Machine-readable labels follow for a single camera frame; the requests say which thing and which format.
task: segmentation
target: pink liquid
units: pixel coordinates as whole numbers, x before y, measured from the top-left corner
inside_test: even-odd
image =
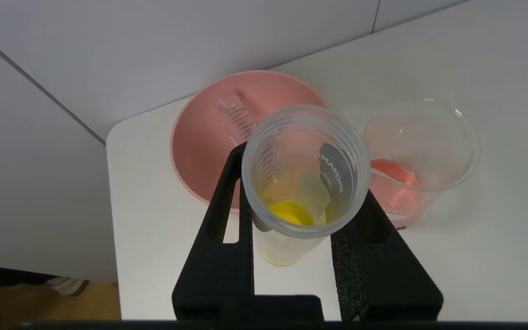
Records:
[[[408,186],[420,187],[419,179],[411,170],[391,159],[373,159],[372,168]],[[372,174],[370,190],[397,229],[418,219],[417,211],[423,200],[418,190],[404,188],[384,176]]]

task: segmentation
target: measuring cup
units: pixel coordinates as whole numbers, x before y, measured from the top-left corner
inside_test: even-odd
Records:
[[[390,103],[364,130],[370,190],[398,229],[416,223],[446,190],[464,182],[480,159],[480,140],[460,110],[430,98]]]
[[[345,226],[364,202],[369,170],[359,134],[327,109],[292,106],[264,119],[241,163],[262,258],[292,265]]]

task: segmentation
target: pink plastic bowl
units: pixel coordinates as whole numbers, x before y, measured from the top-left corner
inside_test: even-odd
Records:
[[[287,106],[327,107],[315,90],[299,79],[275,71],[245,71],[222,78],[194,96],[178,116],[170,138],[170,156],[182,185],[209,204],[225,161],[235,147],[215,111],[215,100],[232,90],[257,124]],[[239,184],[232,211],[239,209]]]

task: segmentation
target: plastic beaker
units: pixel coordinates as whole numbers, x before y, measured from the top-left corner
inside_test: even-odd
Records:
[[[396,228],[417,222],[442,192],[464,182],[480,159],[480,140],[460,110],[417,97],[375,113],[363,140],[370,190]]]
[[[264,119],[241,163],[260,255],[280,267],[299,261],[356,215],[369,178],[359,134],[327,109],[292,106]]]

